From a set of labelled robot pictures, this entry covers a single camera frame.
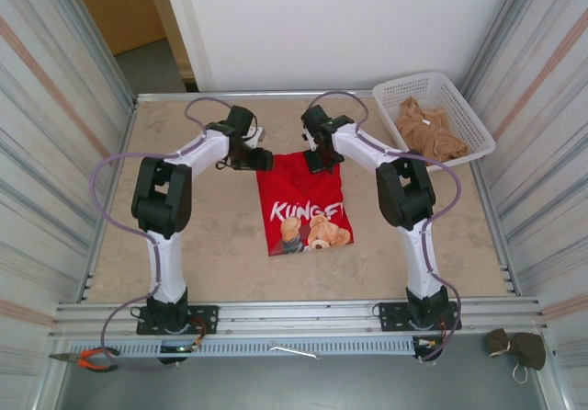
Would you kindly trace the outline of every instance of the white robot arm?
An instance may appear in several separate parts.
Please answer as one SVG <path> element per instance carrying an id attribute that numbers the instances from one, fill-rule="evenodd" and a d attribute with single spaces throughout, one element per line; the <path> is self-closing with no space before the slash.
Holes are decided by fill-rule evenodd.
<path id="1" fill-rule="evenodd" d="M 390 148 L 388 145 L 371 137 L 369 134 L 361 131 L 362 136 L 368 138 L 371 142 L 377 144 L 385 151 L 391 153 L 401 153 L 400 150 Z M 376 170 L 382 164 L 388 164 L 396 160 L 389 154 L 370 147 L 367 143 L 357 137 L 357 126 L 355 123 L 349 123 L 341 127 L 333 135 L 334 150 L 339 154 L 350 157 L 358 164 L 371 172 Z M 423 247 L 421 246 L 421 230 L 426 219 L 415 223 L 411 230 L 404 227 L 397 227 L 401 235 L 402 246 L 404 247 L 404 258 L 408 268 L 408 290 L 417 298 L 432 297 L 441 290 L 442 284 L 431 277 L 426 265 L 424 264 Z M 431 236 L 431 226 L 426 229 L 426 242 L 429 255 L 429 262 L 434 272 L 437 273 L 435 261 L 435 251 L 433 250 L 433 238 Z"/>
<path id="2" fill-rule="evenodd" d="M 270 170 L 273 155 L 257 143 L 264 129 L 251 127 L 254 115 L 247 108 L 233 106 L 227 120 L 207 125 L 206 132 L 185 145 L 175 158 L 145 158 L 141 162 L 131 213 L 139 227 L 155 239 L 147 240 L 151 264 L 148 299 L 153 327 L 181 332 L 187 325 L 187 286 L 182 271 L 182 232 L 192 210 L 192 180 L 209 166 L 224 161 L 238 170 Z M 159 254 L 159 267 L 155 258 Z"/>
<path id="3" fill-rule="evenodd" d="M 332 169 L 343 162 L 344 156 L 375 172 L 380 211 L 401 235 L 408 268 L 408 313 L 413 327 L 431 328 L 440 319 L 451 321 L 453 305 L 447 288 L 433 276 L 438 276 L 438 271 L 431 225 L 423 230 L 433 216 L 435 204 L 435 192 L 424 162 L 394 156 L 402 151 L 369 136 L 347 116 L 329 118 L 320 106 L 309 108 L 301 119 L 302 137 L 311 146 L 304 153 L 311 172 Z M 422 233 L 429 267 L 425 263 Z"/>

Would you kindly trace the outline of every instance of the white plastic basket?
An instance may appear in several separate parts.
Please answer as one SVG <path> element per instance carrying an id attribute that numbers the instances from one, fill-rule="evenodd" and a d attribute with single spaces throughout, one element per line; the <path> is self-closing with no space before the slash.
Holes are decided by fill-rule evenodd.
<path id="1" fill-rule="evenodd" d="M 480 118 L 449 78 L 442 73 L 421 73 L 395 79 L 376 85 L 373 94 L 378 102 L 379 115 L 396 142 L 396 146 L 403 151 L 408 151 L 408 146 L 396 128 L 395 122 L 400 116 L 401 103 L 408 97 L 414 97 L 422 109 L 444 108 L 452 134 L 469 145 L 471 154 L 449 160 L 445 162 L 447 166 L 461 165 L 479 159 L 494 151 L 496 147 L 494 139 L 481 123 Z M 431 165 L 427 169 L 436 171 L 440 168 Z"/>

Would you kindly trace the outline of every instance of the orange-handled pliers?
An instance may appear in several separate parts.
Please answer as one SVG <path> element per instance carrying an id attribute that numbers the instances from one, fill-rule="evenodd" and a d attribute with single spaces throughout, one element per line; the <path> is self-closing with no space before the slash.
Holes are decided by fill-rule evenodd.
<path id="1" fill-rule="evenodd" d="M 120 352 L 115 348 L 107 347 L 107 350 L 112 355 L 120 355 Z M 113 371 L 119 368 L 116 364 L 110 364 L 108 366 L 97 366 L 88 361 L 88 358 L 102 353 L 102 347 L 92 348 L 90 350 L 82 350 L 82 353 L 58 353 L 55 355 L 49 355 L 49 358 L 57 359 L 65 362 L 77 362 L 77 365 L 95 371 L 96 373 L 106 373 L 107 371 Z"/>

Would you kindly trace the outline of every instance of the red t-shirt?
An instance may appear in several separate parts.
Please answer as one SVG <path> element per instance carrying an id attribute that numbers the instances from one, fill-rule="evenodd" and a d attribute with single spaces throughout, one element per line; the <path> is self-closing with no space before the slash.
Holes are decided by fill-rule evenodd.
<path id="1" fill-rule="evenodd" d="M 273 171 L 257 171 L 269 255 L 353 243 L 339 165 L 311 174 L 302 152 L 274 156 Z"/>

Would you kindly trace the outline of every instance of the teddy bear print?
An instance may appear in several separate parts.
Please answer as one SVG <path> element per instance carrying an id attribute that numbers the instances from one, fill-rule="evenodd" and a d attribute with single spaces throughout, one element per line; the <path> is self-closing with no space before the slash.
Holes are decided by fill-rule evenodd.
<path id="1" fill-rule="evenodd" d="M 304 244 L 300 238 L 300 226 L 302 221 L 298 217 L 288 217 L 279 227 L 282 233 L 282 249 L 285 254 L 292 254 L 304 250 Z"/>
<path id="2" fill-rule="evenodd" d="M 310 227 L 311 232 L 309 233 L 308 244 L 312 249 L 342 246 L 351 240 L 351 233 L 349 231 L 329 222 L 324 215 L 312 217 Z"/>

